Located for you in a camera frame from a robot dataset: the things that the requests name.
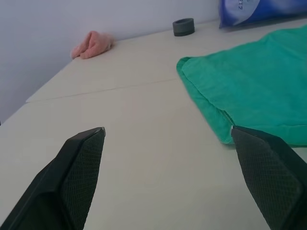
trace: white table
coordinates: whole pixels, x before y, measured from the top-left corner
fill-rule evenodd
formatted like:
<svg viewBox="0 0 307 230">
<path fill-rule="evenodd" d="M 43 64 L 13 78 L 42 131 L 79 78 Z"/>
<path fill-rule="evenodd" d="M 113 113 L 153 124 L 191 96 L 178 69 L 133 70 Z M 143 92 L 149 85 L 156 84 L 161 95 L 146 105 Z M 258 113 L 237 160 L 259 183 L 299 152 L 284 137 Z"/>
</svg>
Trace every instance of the white table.
<svg viewBox="0 0 307 230">
<path fill-rule="evenodd" d="M 86 230 L 269 229 L 236 151 L 218 141 L 180 80 L 23 106 L 0 127 L 0 223 L 66 139 L 101 126 Z"/>
<path fill-rule="evenodd" d="M 100 56 L 75 59 L 27 102 L 178 79 L 176 64 L 182 57 L 206 55 L 304 24 L 307 19 L 229 32 L 219 30 L 215 21 L 197 25 L 189 36 L 166 31 L 121 41 Z"/>
</svg>

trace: black roll of tape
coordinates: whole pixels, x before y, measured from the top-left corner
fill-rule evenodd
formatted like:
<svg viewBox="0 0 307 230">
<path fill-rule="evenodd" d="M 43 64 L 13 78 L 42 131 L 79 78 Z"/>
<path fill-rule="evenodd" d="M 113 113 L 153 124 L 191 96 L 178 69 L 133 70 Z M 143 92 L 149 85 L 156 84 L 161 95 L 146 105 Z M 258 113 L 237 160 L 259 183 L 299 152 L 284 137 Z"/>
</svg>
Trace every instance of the black roll of tape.
<svg viewBox="0 0 307 230">
<path fill-rule="evenodd" d="M 176 37 L 190 35 L 195 32 L 194 19 L 184 18 L 173 22 L 174 35 Z"/>
</svg>

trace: white wall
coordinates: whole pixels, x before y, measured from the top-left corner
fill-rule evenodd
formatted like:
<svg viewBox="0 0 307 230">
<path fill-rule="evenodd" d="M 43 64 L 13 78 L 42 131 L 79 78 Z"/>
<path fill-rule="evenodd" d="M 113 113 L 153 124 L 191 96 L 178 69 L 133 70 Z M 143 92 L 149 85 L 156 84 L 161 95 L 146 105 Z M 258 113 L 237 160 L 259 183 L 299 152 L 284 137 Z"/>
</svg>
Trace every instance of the white wall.
<svg viewBox="0 0 307 230">
<path fill-rule="evenodd" d="M 218 17 L 218 0 L 0 1 L 0 121 L 21 107 L 69 61 L 90 30 L 117 39 L 172 28 L 172 22 Z"/>
</svg>

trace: green cloth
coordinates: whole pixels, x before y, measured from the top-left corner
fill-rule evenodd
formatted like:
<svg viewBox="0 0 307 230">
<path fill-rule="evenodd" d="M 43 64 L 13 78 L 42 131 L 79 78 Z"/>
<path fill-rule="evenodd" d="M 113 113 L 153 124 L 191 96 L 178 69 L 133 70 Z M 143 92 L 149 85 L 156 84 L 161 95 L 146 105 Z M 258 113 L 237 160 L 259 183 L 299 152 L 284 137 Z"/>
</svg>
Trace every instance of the green cloth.
<svg viewBox="0 0 307 230">
<path fill-rule="evenodd" d="M 177 71 L 221 142 L 233 143 L 230 130 L 237 125 L 307 145 L 307 25 L 184 57 Z"/>
</svg>

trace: blue bag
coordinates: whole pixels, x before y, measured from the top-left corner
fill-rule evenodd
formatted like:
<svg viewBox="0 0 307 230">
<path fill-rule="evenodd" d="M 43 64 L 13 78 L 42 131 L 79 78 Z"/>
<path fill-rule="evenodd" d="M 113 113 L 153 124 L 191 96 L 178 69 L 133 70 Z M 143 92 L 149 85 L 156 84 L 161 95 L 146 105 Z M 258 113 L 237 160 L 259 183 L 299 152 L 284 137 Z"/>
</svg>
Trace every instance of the blue bag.
<svg viewBox="0 0 307 230">
<path fill-rule="evenodd" d="M 220 0 L 220 27 L 307 13 L 307 0 Z"/>
</svg>

